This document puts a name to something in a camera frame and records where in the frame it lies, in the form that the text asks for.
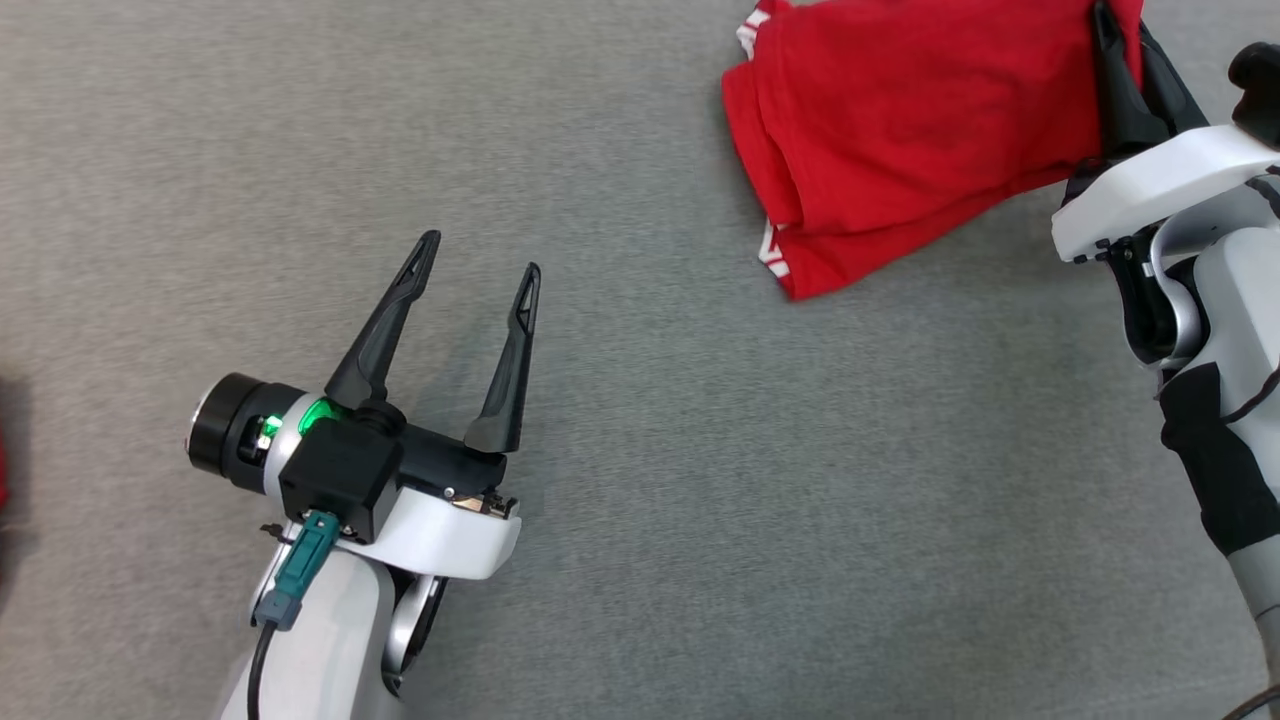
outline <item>white stripe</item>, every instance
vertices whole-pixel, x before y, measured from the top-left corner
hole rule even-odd
[[[764,220],[764,238],[756,256],[776,277],[783,278],[791,274],[791,266],[782,258],[782,249],[773,242],[773,223],[768,218]]]
[[[750,60],[755,58],[755,31],[742,26],[737,28],[737,42],[742,46],[742,53],[746,53],[746,59]]]
[[[756,8],[754,13],[746,17],[746,23],[744,24],[760,27],[767,19],[769,19],[769,14]]]

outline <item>red cloth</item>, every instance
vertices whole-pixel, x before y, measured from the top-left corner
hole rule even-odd
[[[764,0],[724,73],[792,300],[845,287],[1100,151],[1093,0]],[[1142,77],[1142,0],[1111,0]]]

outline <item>green led light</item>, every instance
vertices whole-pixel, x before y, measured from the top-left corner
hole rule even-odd
[[[280,428],[283,427],[284,420],[275,415],[269,415],[265,420],[262,420],[262,434],[266,437],[275,437],[275,433],[280,432]]]
[[[298,434],[307,434],[311,425],[314,425],[320,418],[342,418],[343,414],[344,411],[342,407],[321,397],[320,400],[312,402],[311,407],[307,407],[306,414],[302,415],[302,419],[298,420]]]

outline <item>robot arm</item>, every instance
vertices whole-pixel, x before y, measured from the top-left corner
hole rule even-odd
[[[1161,439],[1187,469],[1280,685],[1280,45],[1236,56],[1235,122],[1204,127],[1146,28],[1138,92],[1108,14],[1098,3],[1105,158],[1069,183],[1053,242],[1062,260],[1115,275],[1129,346],[1157,377]]]
[[[324,395],[233,373],[196,410],[191,462],[288,519],[250,611],[259,650],[224,719],[401,716],[401,678],[448,579],[489,578],[511,556],[521,520],[497,488],[520,447],[541,274],[529,264],[480,415],[462,439],[445,437],[387,401],[439,241],[417,241]]]

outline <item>teal connector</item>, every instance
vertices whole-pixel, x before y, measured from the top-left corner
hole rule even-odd
[[[333,543],[338,542],[342,523],[329,512],[312,510],[302,530],[293,541],[284,565],[275,574],[275,587],[271,588],[253,610],[259,624],[275,623],[280,630],[293,628],[293,621],[302,610],[302,596],[311,587],[311,580],[320,574],[320,568],[329,557]]]

